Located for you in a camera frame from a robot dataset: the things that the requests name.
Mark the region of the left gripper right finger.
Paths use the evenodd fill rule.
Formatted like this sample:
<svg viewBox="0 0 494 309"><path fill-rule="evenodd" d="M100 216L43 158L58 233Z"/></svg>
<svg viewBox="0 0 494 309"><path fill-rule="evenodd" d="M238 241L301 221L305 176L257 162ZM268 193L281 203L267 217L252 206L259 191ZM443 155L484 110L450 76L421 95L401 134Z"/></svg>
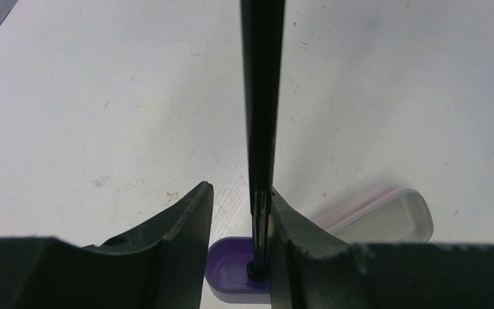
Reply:
<svg viewBox="0 0 494 309"><path fill-rule="evenodd" d="M273 308L494 308L494 245L346 243L275 193Z"/></svg>

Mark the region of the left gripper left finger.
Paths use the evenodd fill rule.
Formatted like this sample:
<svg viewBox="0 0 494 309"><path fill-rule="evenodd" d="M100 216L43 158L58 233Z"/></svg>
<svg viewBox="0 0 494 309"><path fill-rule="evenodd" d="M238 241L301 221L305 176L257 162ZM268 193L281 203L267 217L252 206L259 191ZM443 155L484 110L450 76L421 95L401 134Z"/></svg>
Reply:
<svg viewBox="0 0 494 309"><path fill-rule="evenodd" d="M199 308L213 206L201 182L99 246L0 238L0 308Z"/></svg>

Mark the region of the lavender folding umbrella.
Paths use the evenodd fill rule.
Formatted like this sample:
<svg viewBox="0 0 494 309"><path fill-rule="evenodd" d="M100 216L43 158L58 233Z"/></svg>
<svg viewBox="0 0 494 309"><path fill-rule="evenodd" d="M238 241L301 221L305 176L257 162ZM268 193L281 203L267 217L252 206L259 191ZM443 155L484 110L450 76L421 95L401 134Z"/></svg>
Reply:
<svg viewBox="0 0 494 309"><path fill-rule="evenodd" d="M208 249L205 279L229 304L268 304L268 229L279 109L285 1L241 1L242 66L252 234Z"/></svg>

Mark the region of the pink umbrella case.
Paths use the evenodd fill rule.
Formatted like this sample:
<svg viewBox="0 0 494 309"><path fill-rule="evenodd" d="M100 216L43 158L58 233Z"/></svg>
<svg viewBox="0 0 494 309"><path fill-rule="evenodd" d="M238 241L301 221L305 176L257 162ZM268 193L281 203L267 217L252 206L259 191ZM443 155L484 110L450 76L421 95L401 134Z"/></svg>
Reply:
<svg viewBox="0 0 494 309"><path fill-rule="evenodd" d="M423 196L414 189L395 189L321 226L348 243L424 243L434 223Z"/></svg>

